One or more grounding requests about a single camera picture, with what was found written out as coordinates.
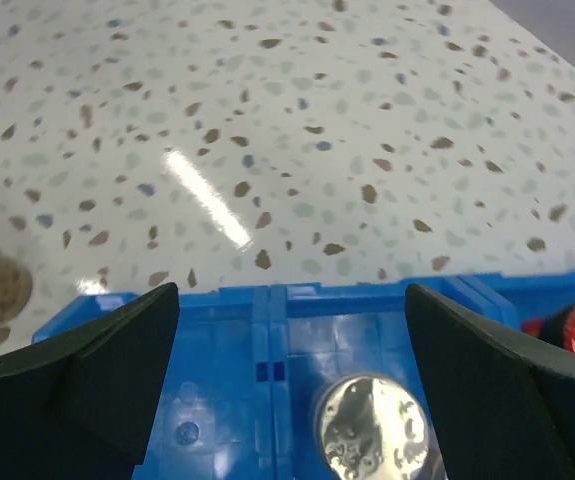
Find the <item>silver lid salt bottle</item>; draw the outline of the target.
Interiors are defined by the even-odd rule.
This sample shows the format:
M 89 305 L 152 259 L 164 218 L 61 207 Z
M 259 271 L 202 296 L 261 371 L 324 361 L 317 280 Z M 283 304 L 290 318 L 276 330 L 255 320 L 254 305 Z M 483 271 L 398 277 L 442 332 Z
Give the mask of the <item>silver lid salt bottle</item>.
M 316 400 L 313 437 L 338 479 L 446 479 L 438 440 L 416 397 L 381 374 L 330 384 Z

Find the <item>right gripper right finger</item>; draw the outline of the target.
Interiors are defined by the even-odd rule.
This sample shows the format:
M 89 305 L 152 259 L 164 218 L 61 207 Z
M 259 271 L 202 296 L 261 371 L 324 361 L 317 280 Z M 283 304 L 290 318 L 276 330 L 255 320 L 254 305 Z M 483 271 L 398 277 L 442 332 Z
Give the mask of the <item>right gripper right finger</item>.
M 575 353 L 412 284 L 405 316 L 451 479 L 575 479 Z

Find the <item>blue plastic divided bin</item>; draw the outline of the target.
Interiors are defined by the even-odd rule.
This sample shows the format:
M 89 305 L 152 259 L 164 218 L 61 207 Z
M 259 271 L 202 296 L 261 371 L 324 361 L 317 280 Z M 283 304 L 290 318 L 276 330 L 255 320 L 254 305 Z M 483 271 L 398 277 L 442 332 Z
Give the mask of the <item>blue plastic divided bin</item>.
M 431 418 L 404 314 L 412 283 L 515 329 L 575 303 L 575 271 L 181 294 L 146 457 L 132 479 L 336 479 L 315 447 L 313 409 L 325 386 L 351 374 L 393 378 Z

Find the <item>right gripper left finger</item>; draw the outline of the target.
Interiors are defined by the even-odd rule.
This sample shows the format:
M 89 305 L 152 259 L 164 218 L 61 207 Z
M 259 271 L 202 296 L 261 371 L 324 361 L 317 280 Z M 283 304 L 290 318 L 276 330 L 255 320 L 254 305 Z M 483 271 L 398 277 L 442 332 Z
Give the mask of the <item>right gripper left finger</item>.
M 0 356 L 0 479 L 129 479 L 179 319 L 175 284 Z

